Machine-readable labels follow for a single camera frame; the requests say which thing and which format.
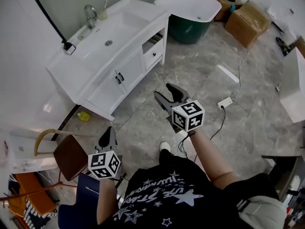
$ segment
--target person's arm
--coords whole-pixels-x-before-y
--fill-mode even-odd
[[[219,153],[212,141],[205,135],[202,128],[197,128],[190,136],[203,168],[215,187],[224,189],[227,185],[238,181],[231,166]]]
[[[109,216],[119,210],[116,200],[114,181],[102,179],[100,181],[100,194],[97,204],[97,224],[102,224]]]

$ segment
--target black t-shirt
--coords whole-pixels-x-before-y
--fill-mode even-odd
[[[189,160],[139,169],[129,181],[121,209],[100,227],[251,228],[239,218],[236,205],[259,195],[278,199],[266,174],[220,190]]]

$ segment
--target drawer handle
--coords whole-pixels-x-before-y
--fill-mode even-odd
[[[124,77],[122,76],[121,73],[119,73],[119,76],[120,76],[122,82],[125,81],[125,79],[124,79]]]
[[[117,76],[115,78],[118,81],[118,84],[122,84],[122,82],[120,81],[120,79]]]

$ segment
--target power strip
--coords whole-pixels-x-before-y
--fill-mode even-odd
[[[227,97],[226,99],[223,99],[222,101],[220,101],[217,105],[218,105],[218,108],[221,108],[221,106],[226,108],[227,106],[229,106],[232,103],[233,103],[232,99],[230,97]]]

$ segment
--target drain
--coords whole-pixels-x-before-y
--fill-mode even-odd
[[[105,42],[105,46],[106,46],[106,47],[110,46],[111,44],[112,44],[112,41],[111,41],[111,40]]]

